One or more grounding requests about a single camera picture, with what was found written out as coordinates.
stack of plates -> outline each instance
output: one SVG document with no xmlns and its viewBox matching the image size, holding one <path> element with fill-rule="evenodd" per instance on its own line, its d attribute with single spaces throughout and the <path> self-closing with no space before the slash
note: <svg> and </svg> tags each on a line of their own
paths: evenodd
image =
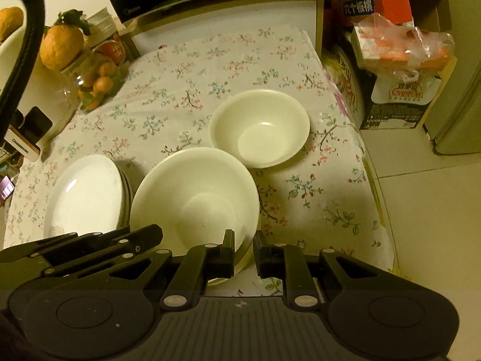
<svg viewBox="0 0 481 361">
<path fill-rule="evenodd" d="M 91 155 L 59 177 L 47 205 L 44 237 L 108 232 L 128 225 L 132 189 L 108 157 Z"/>
</svg>

floral tablecloth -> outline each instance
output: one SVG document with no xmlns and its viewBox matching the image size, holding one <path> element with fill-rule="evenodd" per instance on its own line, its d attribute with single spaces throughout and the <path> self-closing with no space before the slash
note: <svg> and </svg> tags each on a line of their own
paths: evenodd
<svg viewBox="0 0 481 361">
<path fill-rule="evenodd" d="M 135 61 L 112 101 L 88 115 L 76 114 L 52 142 L 46 160 L 26 160 L 11 203 L 5 247 L 44 237 L 49 194 L 75 160 L 104 154 L 136 190 L 165 157 L 210 146 L 212 113 L 229 96 L 253 88 L 295 97 L 311 120 L 309 139 L 294 158 L 251 170 L 268 239 L 297 245 L 307 254 L 335 248 L 392 269 L 393 247 L 366 178 L 362 139 L 307 34 L 292 26 L 198 39 Z M 209 287 L 209 293 L 270 295 L 281 289 L 277 279 L 260 280 L 251 264 L 235 278 Z"/>
</svg>

open cardboard box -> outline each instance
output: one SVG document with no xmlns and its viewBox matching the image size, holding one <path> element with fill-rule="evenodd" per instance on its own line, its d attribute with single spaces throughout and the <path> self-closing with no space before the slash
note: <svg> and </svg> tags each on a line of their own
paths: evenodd
<svg viewBox="0 0 481 361">
<path fill-rule="evenodd" d="M 451 29 L 448 0 L 409 2 L 415 26 L 432 32 Z M 334 54 L 343 68 L 340 90 L 351 108 L 356 126 L 360 129 L 414 128 L 423 123 L 457 62 L 457 59 L 452 57 L 429 86 L 423 82 L 406 86 L 394 79 L 377 78 L 375 74 L 359 69 L 349 36 L 340 36 Z"/>
</svg>

plastic container of oranges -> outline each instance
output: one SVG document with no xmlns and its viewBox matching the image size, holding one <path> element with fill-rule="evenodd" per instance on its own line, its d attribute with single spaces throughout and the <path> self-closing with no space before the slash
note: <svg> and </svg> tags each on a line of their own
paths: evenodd
<svg viewBox="0 0 481 361">
<path fill-rule="evenodd" d="M 62 73 L 76 84 L 80 108 L 90 112 L 115 96 L 124 83 L 124 75 L 108 56 L 85 48 Z"/>
</svg>

red box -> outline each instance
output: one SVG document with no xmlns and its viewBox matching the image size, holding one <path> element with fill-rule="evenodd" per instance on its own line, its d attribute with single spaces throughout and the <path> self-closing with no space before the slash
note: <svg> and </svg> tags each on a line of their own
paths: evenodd
<svg viewBox="0 0 481 361">
<path fill-rule="evenodd" d="M 367 15 L 379 13 L 394 24 L 413 19 L 409 0 L 336 0 L 341 23 L 352 27 Z"/>
</svg>

